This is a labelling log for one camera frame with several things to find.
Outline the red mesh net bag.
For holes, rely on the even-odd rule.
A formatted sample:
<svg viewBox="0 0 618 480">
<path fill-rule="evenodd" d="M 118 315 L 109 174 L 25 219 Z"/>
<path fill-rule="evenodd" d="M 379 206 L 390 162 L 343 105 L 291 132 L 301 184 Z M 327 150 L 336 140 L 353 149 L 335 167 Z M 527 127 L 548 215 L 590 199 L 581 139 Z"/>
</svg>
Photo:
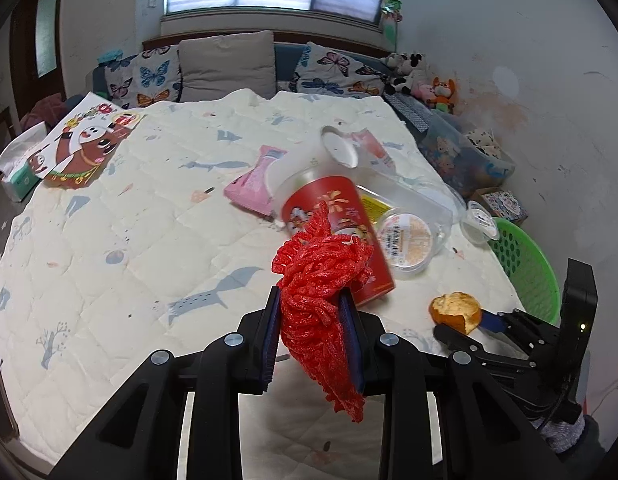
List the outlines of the red mesh net bag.
<svg viewBox="0 0 618 480">
<path fill-rule="evenodd" d="M 334 234 L 321 202 L 305 227 L 275 254 L 271 271 L 281 278 L 281 338 L 291 356 L 325 393 L 335 412 L 363 419 L 364 399 L 350 377 L 338 295 L 367 284 L 374 248 L 359 236 Z"/>
</svg>

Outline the cartoon bear picture book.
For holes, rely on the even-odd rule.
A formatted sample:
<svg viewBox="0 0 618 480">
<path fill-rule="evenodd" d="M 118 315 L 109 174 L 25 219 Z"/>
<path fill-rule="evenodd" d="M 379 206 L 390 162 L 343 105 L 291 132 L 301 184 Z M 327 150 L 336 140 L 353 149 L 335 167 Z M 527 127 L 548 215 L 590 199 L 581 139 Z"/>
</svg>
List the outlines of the cartoon bear picture book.
<svg viewBox="0 0 618 480">
<path fill-rule="evenodd" d="M 32 173 L 48 185 L 85 188 L 143 117 L 143 112 L 124 110 L 89 92 L 35 146 L 26 162 Z"/>
</svg>

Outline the butterfly pillow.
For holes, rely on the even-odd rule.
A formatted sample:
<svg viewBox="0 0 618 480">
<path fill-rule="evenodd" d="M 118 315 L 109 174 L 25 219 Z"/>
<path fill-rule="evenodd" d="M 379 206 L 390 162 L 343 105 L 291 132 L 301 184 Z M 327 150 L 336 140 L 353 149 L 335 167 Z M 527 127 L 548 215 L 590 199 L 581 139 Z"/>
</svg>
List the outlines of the butterfly pillow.
<svg viewBox="0 0 618 480">
<path fill-rule="evenodd" d="M 182 91 L 179 48 L 173 44 L 113 61 L 104 67 L 104 78 L 111 101 L 126 110 L 178 102 Z"/>
<path fill-rule="evenodd" d="M 387 78 L 347 54 L 308 42 L 287 88 L 290 92 L 363 99 L 380 96 Z"/>
</svg>

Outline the cow plush toy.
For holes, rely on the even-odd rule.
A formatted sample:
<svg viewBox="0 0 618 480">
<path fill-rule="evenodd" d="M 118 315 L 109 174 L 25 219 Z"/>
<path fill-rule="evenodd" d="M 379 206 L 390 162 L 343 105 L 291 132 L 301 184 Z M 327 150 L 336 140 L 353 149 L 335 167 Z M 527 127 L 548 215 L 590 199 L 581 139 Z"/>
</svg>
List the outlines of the cow plush toy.
<svg viewBox="0 0 618 480">
<path fill-rule="evenodd" d="M 383 63 L 390 69 L 384 87 L 387 96 L 397 93 L 416 96 L 420 84 L 428 81 L 426 62 L 420 53 L 391 53 L 383 58 Z"/>
</svg>

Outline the green tissue box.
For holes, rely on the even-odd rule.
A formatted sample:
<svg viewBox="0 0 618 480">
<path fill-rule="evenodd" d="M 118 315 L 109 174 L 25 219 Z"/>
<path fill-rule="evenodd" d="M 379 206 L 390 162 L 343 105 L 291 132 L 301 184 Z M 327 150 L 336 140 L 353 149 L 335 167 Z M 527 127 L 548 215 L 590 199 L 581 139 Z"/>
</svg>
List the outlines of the green tissue box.
<svg viewBox="0 0 618 480">
<path fill-rule="evenodd" d="M 30 169 L 27 159 L 47 136 L 47 126 L 38 122 L 12 140 L 0 154 L 0 183 L 14 203 L 21 203 L 40 179 Z"/>
</svg>

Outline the pink snack wrapper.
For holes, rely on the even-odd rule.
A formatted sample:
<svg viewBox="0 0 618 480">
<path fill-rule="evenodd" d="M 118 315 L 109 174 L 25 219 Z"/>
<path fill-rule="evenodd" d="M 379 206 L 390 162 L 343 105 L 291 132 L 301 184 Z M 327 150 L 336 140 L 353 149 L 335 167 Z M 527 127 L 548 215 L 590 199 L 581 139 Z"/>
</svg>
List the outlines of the pink snack wrapper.
<svg viewBox="0 0 618 480">
<path fill-rule="evenodd" d="M 255 166 L 237 177 L 223 190 L 223 195 L 236 206 L 268 217 L 272 211 L 272 197 L 266 185 L 266 173 L 271 164 L 282 158 L 285 150 L 262 145 Z"/>
</svg>

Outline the round lidded pudding cup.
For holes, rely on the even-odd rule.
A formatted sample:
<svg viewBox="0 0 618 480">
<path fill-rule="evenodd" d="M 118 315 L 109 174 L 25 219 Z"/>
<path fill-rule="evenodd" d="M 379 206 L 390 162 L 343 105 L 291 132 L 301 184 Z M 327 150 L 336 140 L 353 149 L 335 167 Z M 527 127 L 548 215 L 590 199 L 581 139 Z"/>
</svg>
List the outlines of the round lidded pudding cup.
<svg viewBox="0 0 618 480">
<path fill-rule="evenodd" d="M 423 272 L 447 237 L 439 226 L 412 212 L 391 211 L 376 226 L 384 258 L 399 278 Z"/>
</svg>

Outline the right butterfly pillow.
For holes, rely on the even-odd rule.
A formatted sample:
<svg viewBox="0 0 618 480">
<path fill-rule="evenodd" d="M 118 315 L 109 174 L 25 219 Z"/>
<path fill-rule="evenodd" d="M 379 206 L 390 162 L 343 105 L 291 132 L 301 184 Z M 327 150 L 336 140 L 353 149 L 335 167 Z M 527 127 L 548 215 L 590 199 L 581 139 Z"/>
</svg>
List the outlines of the right butterfly pillow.
<svg viewBox="0 0 618 480">
<path fill-rule="evenodd" d="M 363 99 L 380 96 L 387 78 L 347 54 L 308 42 L 287 88 L 290 92 Z"/>
</svg>

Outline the beige cushion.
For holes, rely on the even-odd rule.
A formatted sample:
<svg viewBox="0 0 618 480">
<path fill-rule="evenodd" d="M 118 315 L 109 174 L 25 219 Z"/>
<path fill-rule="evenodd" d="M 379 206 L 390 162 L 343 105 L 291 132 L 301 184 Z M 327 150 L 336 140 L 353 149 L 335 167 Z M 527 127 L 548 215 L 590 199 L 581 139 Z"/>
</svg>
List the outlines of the beige cushion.
<svg viewBox="0 0 618 480">
<path fill-rule="evenodd" d="M 181 102 L 213 101 L 239 89 L 264 99 L 277 93 L 271 30 L 182 40 Z"/>
</svg>

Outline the red instant noodle cup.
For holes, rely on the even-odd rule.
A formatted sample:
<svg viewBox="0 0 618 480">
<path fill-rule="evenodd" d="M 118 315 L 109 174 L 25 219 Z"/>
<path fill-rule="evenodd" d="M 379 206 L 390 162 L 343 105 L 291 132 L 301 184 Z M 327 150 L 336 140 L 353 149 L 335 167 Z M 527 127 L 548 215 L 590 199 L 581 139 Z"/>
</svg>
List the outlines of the red instant noodle cup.
<svg viewBox="0 0 618 480">
<path fill-rule="evenodd" d="M 346 169 L 324 165 L 298 171 L 285 178 L 273 192 L 273 203 L 277 218 L 291 235 L 303 232 L 310 215 L 325 203 L 333 234 L 356 235 L 374 248 L 369 279 L 364 285 L 351 289 L 357 306 L 364 306 L 395 289 L 372 222 Z"/>
</svg>

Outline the orange fox plush toy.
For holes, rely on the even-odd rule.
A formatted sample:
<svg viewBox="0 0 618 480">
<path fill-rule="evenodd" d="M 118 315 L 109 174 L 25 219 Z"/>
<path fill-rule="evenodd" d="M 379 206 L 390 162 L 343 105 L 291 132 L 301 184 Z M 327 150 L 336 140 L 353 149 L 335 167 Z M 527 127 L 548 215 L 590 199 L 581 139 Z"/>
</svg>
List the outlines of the orange fox plush toy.
<svg viewBox="0 0 618 480">
<path fill-rule="evenodd" d="M 455 81 L 451 78 L 447 80 L 436 77 L 431 83 L 433 99 L 429 103 L 433 110 L 452 114 L 454 112 Z"/>
</svg>

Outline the cardboard box with cards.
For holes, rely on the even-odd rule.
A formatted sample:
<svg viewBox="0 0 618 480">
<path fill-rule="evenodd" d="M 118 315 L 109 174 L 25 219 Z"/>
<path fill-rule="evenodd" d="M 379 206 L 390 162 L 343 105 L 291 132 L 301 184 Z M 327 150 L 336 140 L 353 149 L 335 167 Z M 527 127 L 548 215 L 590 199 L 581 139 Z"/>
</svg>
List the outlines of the cardboard box with cards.
<svg viewBox="0 0 618 480">
<path fill-rule="evenodd" d="M 498 217 L 520 226 L 528 218 L 526 209 L 515 195 L 505 188 L 480 188 L 470 198 Z"/>
</svg>

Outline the orange peel piece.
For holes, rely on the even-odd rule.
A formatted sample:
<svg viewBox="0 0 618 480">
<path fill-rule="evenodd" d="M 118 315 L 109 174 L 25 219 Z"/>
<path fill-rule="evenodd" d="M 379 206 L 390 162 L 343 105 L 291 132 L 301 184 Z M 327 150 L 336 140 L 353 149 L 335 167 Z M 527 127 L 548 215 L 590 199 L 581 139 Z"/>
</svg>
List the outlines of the orange peel piece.
<svg viewBox="0 0 618 480">
<path fill-rule="evenodd" d="M 431 300 L 429 315 L 436 324 L 450 326 L 468 335 L 482 320 L 480 303 L 465 292 L 450 292 Z"/>
</svg>

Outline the white quilted table cover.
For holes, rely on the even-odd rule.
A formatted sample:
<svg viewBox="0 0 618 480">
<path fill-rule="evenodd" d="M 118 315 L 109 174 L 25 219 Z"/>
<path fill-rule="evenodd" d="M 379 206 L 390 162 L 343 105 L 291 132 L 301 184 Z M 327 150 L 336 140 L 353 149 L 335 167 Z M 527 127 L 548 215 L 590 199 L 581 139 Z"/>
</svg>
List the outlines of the white quilted table cover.
<svg viewBox="0 0 618 480">
<path fill-rule="evenodd" d="M 32 464 L 51 468 L 153 350 L 203 350 L 265 305 L 287 235 L 230 204 L 224 187 L 262 145 L 290 151 L 327 125 L 367 129 L 409 184 L 440 182 L 382 98 L 249 90 L 146 108 L 88 188 L 38 186 L 0 260 L 0 359 Z M 365 310 L 421 351 L 441 354 L 431 299 L 467 292 L 491 312 L 521 308 L 487 247 L 452 226 L 443 249 Z M 354 424 L 279 345 L 263 396 L 239 398 L 245 479 L 376 479 L 383 403 Z"/>
</svg>

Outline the left butterfly pillow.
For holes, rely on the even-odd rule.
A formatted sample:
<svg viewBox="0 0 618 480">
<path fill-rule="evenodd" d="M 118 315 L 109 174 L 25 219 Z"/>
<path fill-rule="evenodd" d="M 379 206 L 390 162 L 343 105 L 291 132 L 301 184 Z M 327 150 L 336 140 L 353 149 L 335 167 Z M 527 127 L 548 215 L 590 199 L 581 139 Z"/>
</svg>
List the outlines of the left butterfly pillow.
<svg viewBox="0 0 618 480">
<path fill-rule="evenodd" d="M 126 110 L 178 102 L 182 91 L 179 48 L 173 44 L 113 61 L 104 67 L 104 78 L 111 101 Z"/>
</svg>

